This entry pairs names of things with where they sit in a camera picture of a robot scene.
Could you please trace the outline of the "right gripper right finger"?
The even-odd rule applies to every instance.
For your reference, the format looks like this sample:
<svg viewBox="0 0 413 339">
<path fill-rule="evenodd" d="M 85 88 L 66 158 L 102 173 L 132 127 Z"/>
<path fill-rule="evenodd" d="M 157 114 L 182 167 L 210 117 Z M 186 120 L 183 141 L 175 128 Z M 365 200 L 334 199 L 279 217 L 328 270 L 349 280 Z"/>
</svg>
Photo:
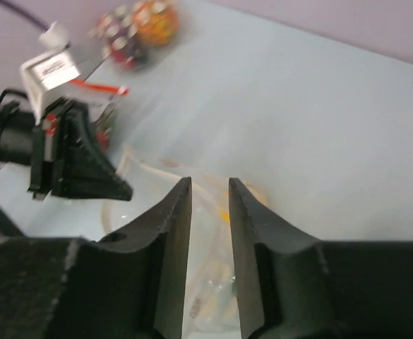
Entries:
<svg viewBox="0 0 413 339">
<path fill-rule="evenodd" d="M 321 240 L 229 180 L 243 338 L 413 338 L 413 241 Z"/>
</svg>

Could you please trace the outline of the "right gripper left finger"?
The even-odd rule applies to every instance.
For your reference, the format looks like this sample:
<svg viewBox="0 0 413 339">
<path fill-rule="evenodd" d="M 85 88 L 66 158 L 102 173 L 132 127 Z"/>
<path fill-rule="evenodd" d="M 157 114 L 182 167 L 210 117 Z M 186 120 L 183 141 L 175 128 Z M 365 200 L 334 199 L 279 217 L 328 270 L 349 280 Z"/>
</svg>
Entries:
<svg viewBox="0 0 413 339">
<path fill-rule="evenodd" d="M 94 242 L 0 237 L 0 338 L 180 338 L 192 183 Z"/>
</svg>

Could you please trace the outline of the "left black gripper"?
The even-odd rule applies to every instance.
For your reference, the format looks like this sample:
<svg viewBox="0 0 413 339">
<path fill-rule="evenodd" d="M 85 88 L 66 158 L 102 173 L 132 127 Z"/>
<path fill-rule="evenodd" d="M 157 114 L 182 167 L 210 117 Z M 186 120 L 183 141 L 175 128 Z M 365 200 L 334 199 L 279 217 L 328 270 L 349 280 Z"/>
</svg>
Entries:
<svg viewBox="0 0 413 339">
<path fill-rule="evenodd" d="M 35 124 L 18 101 L 0 102 L 0 162 L 30 168 L 28 191 L 69 199 L 130 201 L 133 189 L 97 142 L 85 105 L 58 99 Z"/>
</svg>

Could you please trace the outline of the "yellow fake lemon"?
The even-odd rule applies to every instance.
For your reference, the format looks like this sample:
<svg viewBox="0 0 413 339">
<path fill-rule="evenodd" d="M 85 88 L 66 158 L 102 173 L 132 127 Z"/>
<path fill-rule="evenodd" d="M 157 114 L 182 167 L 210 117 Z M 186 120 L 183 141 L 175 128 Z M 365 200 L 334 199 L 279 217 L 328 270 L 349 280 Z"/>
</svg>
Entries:
<svg viewBox="0 0 413 339">
<path fill-rule="evenodd" d="M 261 191 L 251 186 L 249 186 L 249 190 L 256 197 L 258 202 L 262 203 L 265 206 L 268 204 L 268 198 L 264 193 L 262 193 Z M 221 218 L 225 222 L 229 223 L 229 193 L 228 192 L 224 192 L 220 196 L 218 210 L 220 212 Z"/>
</svg>

